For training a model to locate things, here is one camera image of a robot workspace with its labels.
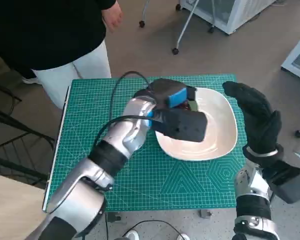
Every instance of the black cable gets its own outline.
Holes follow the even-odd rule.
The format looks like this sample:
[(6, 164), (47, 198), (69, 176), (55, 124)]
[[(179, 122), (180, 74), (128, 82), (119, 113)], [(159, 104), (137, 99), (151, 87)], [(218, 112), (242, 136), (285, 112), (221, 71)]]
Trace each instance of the black cable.
[(150, 120), (150, 121), (159, 122), (158, 120), (154, 119), (153, 117), (149, 117), (149, 116), (126, 115), (126, 116), (116, 117), (116, 118), (108, 121), (105, 125), (102, 126), (102, 128), (99, 130), (97, 136), (95, 137), (93, 147), (95, 147), (97, 145), (99, 138), (101, 137), (102, 133), (106, 130), (106, 128), (108, 126), (110, 126), (113, 123), (121, 122), (121, 121), (126, 120), (126, 119), (143, 119), (143, 120)]
[(114, 88), (112, 90), (111, 99), (110, 99), (109, 121), (112, 119), (112, 110), (113, 110), (113, 107), (114, 107), (114, 98), (115, 98), (115, 92), (117, 90), (117, 87), (118, 87), (119, 83), (121, 82), (121, 80), (124, 79), (126, 76), (128, 76), (130, 74), (136, 74), (136, 75), (140, 76), (141, 78), (143, 78), (144, 81), (146, 82), (146, 84), (148, 84), (149, 88), (151, 89), (149, 81), (140, 72), (127, 71), (126, 73), (124, 73), (121, 77), (118, 78), (118, 80), (116, 81), (116, 83), (114, 85)]
[(106, 240), (109, 240), (109, 229), (108, 229), (108, 219), (107, 219), (107, 213), (104, 213), (104, 219), (105, 219), (105, 232), (106, 232)]
[(125, 237), (125, 235), (132, 229), (134, 229), (136, 226), (138, 226), (139, 224), (142, 224), (142, 223), (148, 223), (148, 222), (160, 222), (160, 223), (165, 223), (165, 224), (168, 224), (171, 228), (173, 228), (173, 230), (175, 230), (181, 237), (183, 240), (186, 240), (184, 238), (184, 236), (181, 235), (181, 233), (174, 227), (172, 226), (170, 223), (166, 222), (166, 221), (162, 221), (162, 220), (144, 220), (144, 221), (140, 221), (138, 222), (136, 225), (134, 225), (133, 227), (129, 228), (123, 235), (122, 237)]

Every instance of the chair leg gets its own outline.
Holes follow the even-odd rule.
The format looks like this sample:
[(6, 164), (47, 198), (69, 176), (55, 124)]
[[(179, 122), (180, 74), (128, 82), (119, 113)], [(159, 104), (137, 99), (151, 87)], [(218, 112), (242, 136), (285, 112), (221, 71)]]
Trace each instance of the chair leg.
[(209, 29), (209, 33), (213, 33), (215, 31), (215, 24), (216, 24), (216, 7), (215, 7), (215, 0), (211, 0), (211, 6), (212, 6), (212, 24)]
[(145, 27), (145, 24), (146, 24), (146, 11), (147, 11), (149, 2), (150, 2), (150, 0), (146, 0), (145, 5), (143, 7), (142, 20), (139, 22), (140, 28), (144, 28)]
[(188, 27), (188, 24), (189, 24), (189, 22), (190, 22), (190, 19), (192, 18), (192, 15), (194, 14), (194, 11), (195, 11), (195, 9), (196, 9), (196, 7), (197, 7), (199, 1), (200, 1), (200, 0), (196, 0), (195, 3), (194, 3), (194, 5), (193, 5), (193, 8), (192, 8), (192, 10), (191, 10), (191, 12), (190, 12), (190, 15), (189, 15), (188, 19), (186, 20), (186, 22), (185, 22), (185, 24), (184, 24), (184, 26), (183, 26), (183, 29), (182, 29), (182, 31), (181, 31), (181, 34), (180, 34), (180, 36), (179, 36), (179, 38), (178, 38), (178, 40), (177, 40), (177, 42), (176, 42), (176, 46), (175, 46), (175, 48), (172, 50), (173, 54), (175, 54), (176, 52), (179, 52), (179, 51), (176, 51), (175, 49), (178, 50), (179, 44), (180, 44), (180, 42), (181, 42), (181, 39), (182, 39), (182, 37), (183, 37), (183, 35), (184, 35), (184, 33), (185, 33), (187, 27)]

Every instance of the grid pattern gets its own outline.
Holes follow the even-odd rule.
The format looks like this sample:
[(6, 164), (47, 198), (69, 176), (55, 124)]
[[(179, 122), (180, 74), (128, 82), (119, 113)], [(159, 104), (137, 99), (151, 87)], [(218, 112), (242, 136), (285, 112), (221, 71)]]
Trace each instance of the grid pattern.
[[(153, 81), (158, 77), (149, 77)], [(193, 87), (224, 94), (222, 83), (235, 81), (232, 74), (166, 76)], [(74, 80), (69, 93), (54, 170), (46, 198), (57, 189), (73, 167), (89, 154), (98, 130), (108, 121), (112, 89), (116, 79)], [(126, 78), (117, 88), (113, 117), (122, 114), (133, 94), (145, 88), (140, 78)], [(235, 206), (234, 176), (244, 164), (246, 144), (243, 115), (234, 98), (229, 100), (238, 127), (236, 147), (228, 155), (208, 161), (180, 161), (166, 155), (155, 133), (134, 153), (106, 193), (107, 211), (229, 208)]]

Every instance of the floor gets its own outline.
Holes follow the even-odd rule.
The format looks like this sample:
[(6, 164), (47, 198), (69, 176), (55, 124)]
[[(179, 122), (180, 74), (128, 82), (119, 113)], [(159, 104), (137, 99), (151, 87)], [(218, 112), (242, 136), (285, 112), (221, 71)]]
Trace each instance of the floor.
[[(165, 4), (152, 0), (146, 26), (141, 29), (138, 22), (144, 1), (119, 0), (119, 3), (124, 21), (120, 29), (106, 37), (114, 77), (128, 70), (146, 76), (236, 74), (238, 82), (262, 91), (273, 108), (281, 111), (283, 127), (279, 142), (285, 148), (285, 160), (300, 166), (293, 155), (293, 149), (300, 144), (300, 140), (293, 137), (294, 131), (300, 129), (300, 79), (280, 70), (280, 65), (300, 39), (300, 0), (287, 0), (284, 6), (267, 8), (258, 19), (231, 36), (218, 30), (211, 35), (207, 33), (207, 23), (193, 17), (179, 46), (179, 55), (172, 55), (171, 48), (188, 11), (175, 12), (175, 0), (166, 0)], [(13, 116), (31, 128), (56, 136), (61, 113), (42, 87), (21, 83), (20, 76), (14, 72), (0, 76), (0, 84), (7, 83), (23, 99)], [(8, 104), (6, 98), (0, 98), (2, 107)], [(13, 129), (0, 125), (0, 143), (14, 134)], [(51, 159), (47, 157), (45, 161), (49, 166)], [(300, 202), (288, 205), (276, 199), (272, 208), (280, 239), (300, 240)], [(109, 224), (109, 239), (149, 219), (168, 221), (187, 233), (191, 240), (231, 239), (235, 217), (234, 209), (212, 209), (210, 219), (199, 218), (195, 210), (124, 212), (121, 223)], [(144, 223), (136, 229), (141, 239), (174, 240), (177, 237), (170, 227), (161, 223)], [(101, 221), (86, 239), (102, 240), (106, 239), (105, 235), (105, 223)]]

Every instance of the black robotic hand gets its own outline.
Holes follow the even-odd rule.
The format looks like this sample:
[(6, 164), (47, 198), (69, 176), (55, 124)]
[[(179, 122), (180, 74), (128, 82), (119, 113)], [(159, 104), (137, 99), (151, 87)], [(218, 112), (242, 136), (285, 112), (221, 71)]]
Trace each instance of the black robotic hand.
[(266, 96), (243, 83), (227, 81), (223, 85), (226, 95), (237, 100), (244, 116), (248, 146), (257, 154), (276, 150), (282, 122), (279, 111), (272, 111)]

